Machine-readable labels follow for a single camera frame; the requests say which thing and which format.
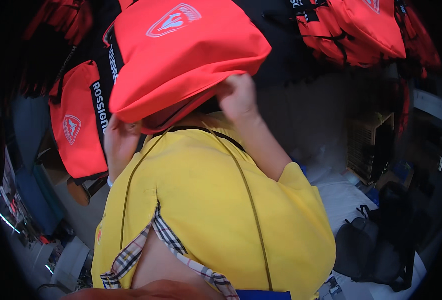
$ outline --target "blue strap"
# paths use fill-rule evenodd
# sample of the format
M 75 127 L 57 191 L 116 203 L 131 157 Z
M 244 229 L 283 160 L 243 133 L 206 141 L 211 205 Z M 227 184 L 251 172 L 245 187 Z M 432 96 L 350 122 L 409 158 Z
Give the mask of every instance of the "blue strap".
M 291 294 L 288 292 L 272 292 L 268 290 L 240 290 L 237 289 L 240 300 L 291 300 Z

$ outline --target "yellow shirt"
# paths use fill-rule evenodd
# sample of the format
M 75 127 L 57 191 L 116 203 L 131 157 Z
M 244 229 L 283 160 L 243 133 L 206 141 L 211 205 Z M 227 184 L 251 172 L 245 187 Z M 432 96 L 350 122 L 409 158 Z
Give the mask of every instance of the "yellow shirt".
M 212 128 L 242 141 L 229 125 Z M 120 252 L 121 223 L 129 177 L 141 157 L 161 137 L 149 140 L 116 179 L 96 231 L 93 284 L 108 272 Z M 264 239 L 274 291 L 310 299 L 328 277 L 335 244 L 316 187 L 296 163 L 278 182 L 226 139 L 251 190 Z M 265 263 L 246 187 L 233 158 L 215 137 L 189 129 L 167 133 L 132 177 L 127 196 L 123 245 L 137 237 L 160 213 L 179 238 L 186 257 L 226 276 L 237 290 L 268 290 Z M 121 280 L 129 288 L 135 267 Z

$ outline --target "black bag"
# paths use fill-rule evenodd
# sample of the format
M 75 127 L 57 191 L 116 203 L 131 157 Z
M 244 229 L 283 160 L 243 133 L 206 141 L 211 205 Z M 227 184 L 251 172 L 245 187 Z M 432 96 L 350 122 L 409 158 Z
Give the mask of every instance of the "black bag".
M 341 226 L 333 270 L 355 282 L 385 284 L 399 292 L 411 287 L 415 244 L 425 232 L 418 225 L 427 220 L 399 183 L 387 183 L 379 198 L 379 209 L 360 206 L 357 210 L 364 218 L 345 220 Z

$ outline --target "plaid fabric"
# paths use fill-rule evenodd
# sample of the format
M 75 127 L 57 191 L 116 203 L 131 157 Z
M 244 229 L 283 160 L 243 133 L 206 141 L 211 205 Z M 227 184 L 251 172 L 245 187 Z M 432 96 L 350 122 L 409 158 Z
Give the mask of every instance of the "plaid fabric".
M 119 280 L 123 278 L 129 270 L 136 265 L 141 257 L 144 244 L 146 243 L 147 234 L 149 229 L 154 229 L 158 238 L 164 242 L 169 250 L 186 266 L 197 273 L 202 279 L 209 284 L 215 286 L 223 296 L 228 300 L 239 300 L 236 290 L 233 288 L 229 280 L 219 273 L 215 273 L 213 270 L 205 267 L 204 265 L 193 261 L 183 254 L 187 254 L 186 249 L 182 245 L 181 241 L 174 234 L 171 228 L 166 224 L 161 217 L 161 206 L 158 202 L 156 212 L 154 213 L 153 220 L 141 231 L 141 233 L 130 242 L 126 248 L 114 260 L 111 271 L 102 274 L 101 280 L 103 281 L 105 289 L 121 289 L 121 283 Z
M 119 280 L 136 265 L 136 262 L 141 257 L 151 224 L 152 221 L 116 256 L 112 263 L 111 271 L 100 275 L 105 289 L 122 288 Z

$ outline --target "rossignol logo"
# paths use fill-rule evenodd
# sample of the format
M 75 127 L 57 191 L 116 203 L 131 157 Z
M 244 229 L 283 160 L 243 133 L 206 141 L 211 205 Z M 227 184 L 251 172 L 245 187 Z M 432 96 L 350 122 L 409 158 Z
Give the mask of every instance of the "rossignol logo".
M 114 57 L 114 50 L 112 49 L 112 44 L 109 47 L 109 63 L 111 65 L 112 81 L 116 84 L 116 79 L 118 79 L 118 68 L 116 66 L 116 58 Z
M 64 135 L 69 142 L 69 145 L 73 145 L 76 141 L 76 136 L 81 128 L 81 121 L 72 116 L 65 115 L 64 120 L 62 120 L 62 129 L 64 129 Z
M 101 120 L 102 133 L 104 134 L 106 132 L 106 127 L 108 126 L 108 117 L 105 113 L 106 108 L 104 107 L 104 99 L 102 97 L 102 91 L 99 87 L 99 81 L 93 84 L 94 96 L 96 97 L 97 103 L 96 108 L 98 109 L 98 118 Z
M 189 25 L 189 23 L 201 19 L 200 13 L 194 7 L 184 3 L 171 9 L 159 21 L 149 28 L 146 36 L 150 38 L 161 37 Z
M 363 0 L 375 13 L 380 14 L 380 0 Z

